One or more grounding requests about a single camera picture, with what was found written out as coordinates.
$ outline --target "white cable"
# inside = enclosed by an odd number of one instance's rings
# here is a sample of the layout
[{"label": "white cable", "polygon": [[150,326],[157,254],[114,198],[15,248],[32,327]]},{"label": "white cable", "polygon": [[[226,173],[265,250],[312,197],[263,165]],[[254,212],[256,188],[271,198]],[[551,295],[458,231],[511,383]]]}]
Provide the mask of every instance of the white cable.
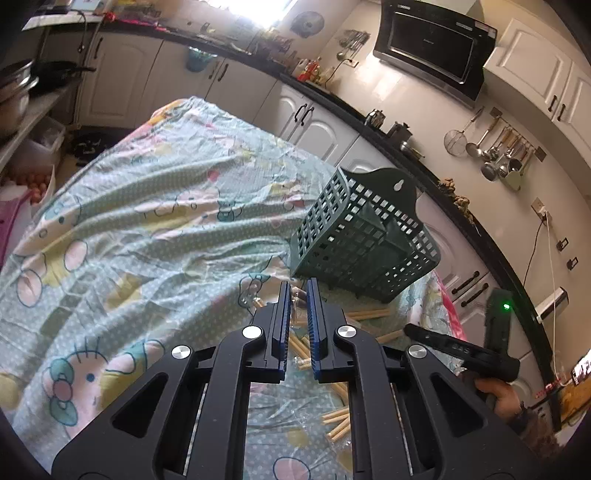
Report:
[{"label": "white cable", "polygon": [[560,386],[566,387],[570,383],[570,381],[563,384],[556,371],[556,285],[554,284],[554,267],[552,266],[552,245],[550,244],[550,222],[548,221],[548,216],[546,216],[546,227],[548,229],[548,256],[550,257],[550,272],[552,273],[552,300],[554,304],[554,320],[552,324],[552,362],[554,367],[553,371],[554,376],[557,378]]}]

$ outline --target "black pot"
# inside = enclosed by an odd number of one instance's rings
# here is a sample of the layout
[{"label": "black pot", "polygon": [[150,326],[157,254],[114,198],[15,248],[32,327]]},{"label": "black pot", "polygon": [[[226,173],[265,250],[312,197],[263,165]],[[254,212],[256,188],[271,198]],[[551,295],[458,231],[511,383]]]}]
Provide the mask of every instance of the black pot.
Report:
[{"label": "black pot", "polygon": [[79,67],[73,61],[46,61],[33,66],[34,75],[39,77],[39,84],[32,95],[40,95],[68,84],[79,72],[96,72],[94,67]]}]

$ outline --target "black countertop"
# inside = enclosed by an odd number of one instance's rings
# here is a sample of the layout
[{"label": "black countertop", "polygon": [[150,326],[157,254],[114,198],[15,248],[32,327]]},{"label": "black countertop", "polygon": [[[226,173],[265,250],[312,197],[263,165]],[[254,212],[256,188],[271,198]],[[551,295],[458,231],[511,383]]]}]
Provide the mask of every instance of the black countertop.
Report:
[{"label": "black countertop", "polygon": [[[64,25],[60,27],[62,30],[72,30],[73,28],[79,29],[80,27],[78,25]],[[545,384],[554,381],[554,372],[550,366],[552,348],[548,341],[548,337],[545,334],[543,326],[537,322],[535,307],[528,294],[525,292],[515,271],[501,250],[496,246],[495,241],[476,218],[474,225],[467,221],[450,198],[439,189],[437,185],[439,179],[433,174],[433,172],[419,161],[411,160],[402,154],[402,152],[396,150],[388,142],[383,132],[366,127],[363,124],[363,116],[350,105],[335,95],[328,95],[310,84],[299,82],[297,79],[287,74],[285,68],[277,62],[264,60],[235,50],[231,47],[220,45],[214,41],[209,42],[203,37],[193,37],[183,33],[163,31],[152,27],[120,21],[105,24],[101,28],[101,31],[161,38],[162,40],[192,46],[207,53],[217,54],[227,59],[241,62],[277,78],[347,123],[351,128],[356,130],[360,136],[386,156],[394,166],[412,175],[416,180],[418,187],[426,192],[460,229],[464,237],[470,242],[471,246],[493,274],[501,288],[513,293],[515,314],[530,342],[542,379]],[[560,427],[560,406],[558,404],[557,396],[553,395],[548,403],[552,412],[554,427],[557,429]]]}]

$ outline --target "human hand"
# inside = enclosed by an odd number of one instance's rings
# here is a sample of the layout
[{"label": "human hand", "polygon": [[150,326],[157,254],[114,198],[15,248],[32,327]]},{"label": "human hand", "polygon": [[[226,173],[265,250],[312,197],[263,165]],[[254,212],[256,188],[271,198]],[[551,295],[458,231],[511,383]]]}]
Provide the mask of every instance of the human hand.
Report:
[{"label": "human hand", "polygon": [[521,412],[521,402],[512,386],[498,378],[476,378],[476,388],[496,397],[495,413],[504,422],[511,421]]}]

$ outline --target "person's arm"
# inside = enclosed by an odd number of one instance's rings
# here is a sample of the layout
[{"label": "person's arm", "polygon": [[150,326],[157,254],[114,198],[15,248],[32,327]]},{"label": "person's arm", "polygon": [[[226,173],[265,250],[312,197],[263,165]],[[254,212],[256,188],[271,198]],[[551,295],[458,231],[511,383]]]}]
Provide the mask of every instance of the person's arm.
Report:
[{"label": "person's arm", "polygon": [[495,413],[521,437],[532,452],[551,459],[560,451],[550,426],[535,412],[523,407],[513,387],[497,378],[478,378],[476,388],[496,397]]}]

